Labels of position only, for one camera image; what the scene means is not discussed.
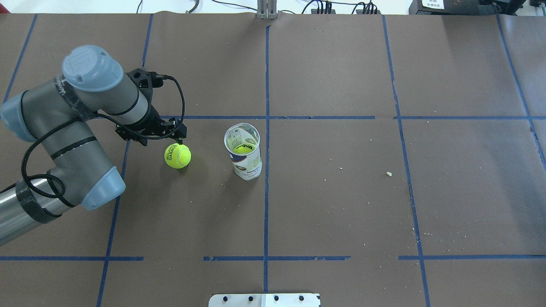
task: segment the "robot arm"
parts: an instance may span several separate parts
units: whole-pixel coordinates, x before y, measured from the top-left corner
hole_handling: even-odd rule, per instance
[[[119,172],[85,124],[101,116],[99,110],[118,124],[116,132],[125,140],[146,146],[147,139],[169,137],[182,144],[186,137],[183,119],[165,122],[151,105],[152,88],[172,77],[142,69],[125,75],[106,51],[92,45],[74,49],[64,59],[62,72],[5,102],[0,110],[8,129],[35,142],[33,146],[42,143],[55,163],[47,178],[24,180],[27,154],[23,180],[0,193],[0,245],[75,205],[94,210],[123,193]]]

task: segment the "blue grid line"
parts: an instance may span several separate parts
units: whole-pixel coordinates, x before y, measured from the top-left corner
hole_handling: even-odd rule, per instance
[[[546,116],[396,116],[397,120],[546,120]]]
[[[146,42],[144,43],[144,52],[142,54],[142,69],[146,65],[146,55],[148,54],[148,43],[150,42],[150,33],[152,32],[153,14],[150,14],[150,21],[148,22],[148,32],[146,34]]]
[[[264,293],[268,286],[269,256],[269,27],[265,28],[265,199],[264,199]]]
[[[268,256],[267,261],[344,261],[350,256]],[[263,256],[213,256],[203,261],[264,261]]]
[[[32,19],[31,27],[28,29],[27,38],[25,39],[23,48],[21,49],[21,53],[19,54],[19,59],[17,60],[17,64],[15,65],[15,68],[13,69],[13,74],[11,75],[11,80],[9,81],[8,89],[5,92],[3,102],[6,102],[8,100],[9,92],[11,92],[11,87],[13,86],[13,82],[15,81],[15,76],[17,75],[17,71],[19,70],[21,61],[23,60],[23,55],[25,55],[25,50],[27,49],[28,41],[31,38],[32,30],[34,29],[34,25],[36,24],[37,18],[38,18],[38,14],[35,14],[34,18]]]
[[[398,260],[418,260],[419,256],[398,256]],[[425,260],[546,259],[546,255],[428,255]]]
[[[125,153],[123,154],[123,165],[121,167],[121,178],[125,177],[125,169],[127,166],[127,154],[129,153],[130,141],[127,141],[125,144]],[[102,278],[100,279],[100,288],[97,298],[97,307],[100,307],[102,303],[102,296],[104,293],[104,285],[106,283],[106,274],[108,272],[108,264],[110,259],[110,251],[112,249],[112,241],[114,240],[114,230],[116,229],[116,220],[117,220],[117,211],[120,207],[121,196],[116,198],[116,205],[114,206],[114,214],[112,215],[112,224],[110,225],[110,234],[108,236],[108,245],[106,247],[106,257],[104,259],[103,273]]]
[[[0,261],[144,261],[144,257],[0,256]]]
[[[383,18],[383,32],[385,34],[385,44],[387,46],[387,58],[389,60],[389,69],[390,69],[390,80],[392,82],[393,86],[393,95],[394,95],[394,101],[396,103],[396,116],[400,117],[400,105],[398,101],[398,94],[396,93],[396,87],[394,86],[394,68],[393,68],[393,60],[390,54],[390,44],[389,44],[389,34],[387,32],[387,21],[385,19],[385,15],[381,16]],[[421,245],[421,237],[419,232],[419,222],[417,221],[417,210],[415,207],[415,198],[413,195],[413,186],[411,182],[411,174],[410,174],[410,165],[408,163],[408,156],[406,151],[406,141],[404,140],[404,132],[402,127],[402,120],[398,118],[398,128],[400,130],[400,141],[402,142],[402,153],[404,156],[404,164],[406,166],[406,176],[408,180],[408,187],[409,187],[409,197],[411,200],[411,208],[413,211],[413,227],[415,229],[416,234],[416,240],[417,240],[417,251],[419,253],[419,264],[421,267],[421,278],[423,280],[423,292],[425,295],[425,304],[427,307],[430,307],[430,297],[429,297],[429,287],[428,283],[426,281],[426,271],[425,271],[425,260],[423,257],[423,247]]]
[[[173,117],[180,118],[180,115],[162,115],[162,119]],[[184,119],[191,120],[265,120],[267,116],[230,116],[230,115],[184,115]],[[269,116],[270,120],[374,120],[375,116]]]
[[[521,98],[521,102],[523,103],[523,108],[525,109],[525,115],[527,115],[527,118],[529,120],[529,125],[531,126],[531,132],[533,133],[533,137],[535,138],[535,144],[538,149],[538,154],[541,157],[542,167],[546,171],[546,160],[544,159],[544,152],[542,151],[541,142],[538,140],[537,132],[535,130],[535,124],[533,124],[533,120],[531,119],[531,114],[529,113],[529,107],[527,106],[527,101],[525,100],[525,96],[523,95],[523,90],[521,89],[521,84],[519,82],[518,75],[515,72],[514,63],[512,63],[512,57],[510,56],[510,51],[508,50],[508,45],[506,44],[505,33],[502,30],[501,18],[498,14],[497,14],[497,24],[498,24],[498,31],[500,32],[500,35],[501,35],[502,46],[505,49],[506,58],[508,59],[508,64],[510,64],[510,70],[512,71],[512,75],[514,76],[514,81],[515,81],[516,87],[518,88],[518,93]]]

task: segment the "light blue joint cap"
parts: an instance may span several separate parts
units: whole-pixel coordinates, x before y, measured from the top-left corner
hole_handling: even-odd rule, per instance
[[[18,138],[26,142],[34,142],[36,138],[28,131],[23,119],[23,112],[21,110],[23,94],[24,92],[4,102],[0,108],[0,116],[4,125],[15,133]]]
[[[118,85],[123,78],[123,69],[104,49],[84,45],[72,50],[64,58],[63,75],[78,90],[102,92]]]
[[[112,167],[85,195],[81,205],[91,211],[118,197],[125,191],[125,182],[116,167]]]

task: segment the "white background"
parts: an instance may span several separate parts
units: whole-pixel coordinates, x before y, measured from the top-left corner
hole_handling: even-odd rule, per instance
[[[248,7],[256,8],[257,0],[220,0],[242,4]],[[534,8],[527,2],[524,8],[519,9],[517,14],[520,16],[542,16],[540,8]],[[0,0],[12,13],[136,13],[140,0]],[[347,3],[358,3],[360,1],[339,1]],[[408,14],[408,7],[411,0],[374,0],[377,8],[382,14]],[[277,0],[278,10],[291,10],[300,14],[305,0]],[[194,5],[194,0],[143,0],[140,13],[157,13],[159,11],[172,11],[175,13],[185,13]],[[311,4],[310,8],[316,8],[316,3]],[[353,10],[351,5],[334,4],[333,9],[337,14],[350,14]],[[200,0],[200,4],[194,13],[241,13],[250,11],[244,8],[237,8],[229,5],[214,3],[211,0]]]

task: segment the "tennis ball inside container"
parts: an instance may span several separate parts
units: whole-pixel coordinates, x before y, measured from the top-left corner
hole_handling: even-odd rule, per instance
[[[192,153],[186,145],[171,144],[165,149],[165,162],[172,168],[183,168],[192,159]]]
[[[224,135],[224,145],[229,152],[235,173],[244,180],[251,180],[262,172],[260,134],[249,123],[238,123]]]

